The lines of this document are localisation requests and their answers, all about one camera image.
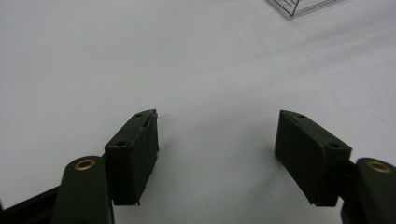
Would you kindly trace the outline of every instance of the clear plastic box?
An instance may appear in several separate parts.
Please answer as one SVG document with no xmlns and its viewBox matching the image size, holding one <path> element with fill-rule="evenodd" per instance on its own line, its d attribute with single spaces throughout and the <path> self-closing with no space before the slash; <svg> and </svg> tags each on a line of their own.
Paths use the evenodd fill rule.
<svg viewBox="0 0 396 224">
<path fill-rule="evenodd" d="M 344 0 L 268 0 L 276 6 L 288 19 L 302 16 L 308 12 L 320 9 Z"/>
</svg>

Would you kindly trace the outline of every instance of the screw hole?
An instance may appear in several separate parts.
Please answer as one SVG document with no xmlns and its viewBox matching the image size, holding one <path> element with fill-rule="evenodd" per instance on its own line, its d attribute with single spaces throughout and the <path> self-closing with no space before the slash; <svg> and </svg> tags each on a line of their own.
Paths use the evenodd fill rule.
<svg viewBox="0 0 396 224">
<path fill-rule="evenodd" d="M 340 147 L 338 144 L 335 144 L 335 143 L 330 143 L 330 146 L 331 147 Z"/>
<path fill-rule="evenodd" d="M 96 164 L 94 160 L 79 161 L 75 165 L 75 169 L 79 171 L 88 170 Z"/>
<path fill-rule="evenodd" d="M 384 163 L 379 162 L 379 161 L 369 161 L 367 162 L 367 165 L 372 168 L 375 171 L 381 172 L 381 173 L 390 173 L 392 170 Z"/>
<path fill-rule="evenodd" d="M 123 147 L 123 146 L 126 145 L 126 143 L 125 142 L 118 142 L 116 145 L 117 145 L 117 147 Z"/>
</svg>

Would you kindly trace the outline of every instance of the black plastic mount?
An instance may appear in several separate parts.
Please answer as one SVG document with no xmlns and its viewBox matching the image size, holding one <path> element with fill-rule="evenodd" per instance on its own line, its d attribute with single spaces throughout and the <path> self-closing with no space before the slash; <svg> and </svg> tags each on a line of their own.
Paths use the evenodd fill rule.
<svg viewBox="0 0 396 224">
<path fill-rule="evenodd" d="M 281 110 L 275 154 L 316 206 L 344 200 L 344 224 L 396 223 L 396 168 L 384 161 L 349 160 L 352 148 L 307 116 Z"/>
<path fill-rule="evenodd" d="M 282 161 L 310 203 L 335 206 L 338 171 L 352 148 L 317 125 L 312 119 L 281 110 L 275 154 Z"/>
<path fill-rule="evenodd" d="M 157 118 L 155 109 L 133 115 L 105 146 L 102 158 L 72 161 L 64 170 L 60 187 L 6 210 L 1 208 L 0 224 L 48 224 L 52 219 L 53 224 L 113 223 L 112 206 L 107 201 L 139 204 L 145 190 L 159 151 Z M 95 165 L 77 172 L 75 165 L 81 160 L 94 160 Z M 75 216 L 66 214 L 73 211 Z M 104 222 L 95 219 L 97 212 Z"/>
<path fill-rule="evenodd" d="M 155 110 L 135 114 L 105 146 L 115 205 L 140 204 L 159 151 L 157 117 Z"/>
</svg>

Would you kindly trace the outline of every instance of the white table surface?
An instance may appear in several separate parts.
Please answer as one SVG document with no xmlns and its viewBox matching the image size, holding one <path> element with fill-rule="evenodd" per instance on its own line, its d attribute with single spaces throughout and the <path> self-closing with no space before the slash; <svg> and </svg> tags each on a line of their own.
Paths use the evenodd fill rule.
<svg viewBox="0 0 396 224">
<path fill-rule="evenodd" d="M 264 0 L 0 2 L 0 199 L 157 108 L 160 152 L 116 223 L 341 223 L 274 157 L 280 109 L 396 164 L 396 1 L 347 0 L 287 21 Z"/>
</svg>

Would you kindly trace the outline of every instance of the white tabletop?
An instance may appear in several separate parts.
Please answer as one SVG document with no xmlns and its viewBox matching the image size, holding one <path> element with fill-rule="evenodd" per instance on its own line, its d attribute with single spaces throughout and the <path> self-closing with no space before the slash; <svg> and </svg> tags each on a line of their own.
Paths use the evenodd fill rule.
<svg viewBox="0 0 396 224">
<path fill-rule="evenodd" d="M 116 223 L 341 223 L 274 157 L 280 109 L 396 164 L 396 1 L 287 21 L 264 0 L 0 3 L 0 199 L 60 184 L 134 113 L 160 152 Z"/>
</svg>

